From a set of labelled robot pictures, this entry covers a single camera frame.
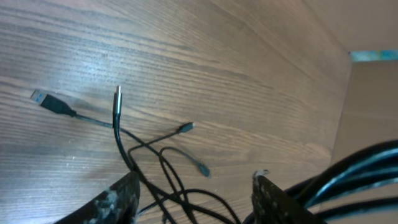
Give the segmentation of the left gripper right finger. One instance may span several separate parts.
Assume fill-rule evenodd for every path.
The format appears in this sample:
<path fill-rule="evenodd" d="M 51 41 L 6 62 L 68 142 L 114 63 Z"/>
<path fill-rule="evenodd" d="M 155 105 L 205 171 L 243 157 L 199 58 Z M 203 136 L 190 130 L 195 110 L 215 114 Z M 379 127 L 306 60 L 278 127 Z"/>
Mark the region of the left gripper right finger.
<path fill-rule="evenodd" d="M 324 224 L 257 170 L 252 176 L 252 205 L 255 224 Z"/>

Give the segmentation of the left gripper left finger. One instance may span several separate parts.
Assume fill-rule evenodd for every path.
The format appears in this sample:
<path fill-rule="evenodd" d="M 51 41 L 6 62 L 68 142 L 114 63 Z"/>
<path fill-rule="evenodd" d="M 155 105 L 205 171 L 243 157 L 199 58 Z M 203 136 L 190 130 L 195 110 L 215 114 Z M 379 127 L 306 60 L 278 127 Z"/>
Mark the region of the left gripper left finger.
<path fill-rule="evenodd" d="M 56 224 L 134 224 L 141 194 L 139 175 L 130 172 Z"/>

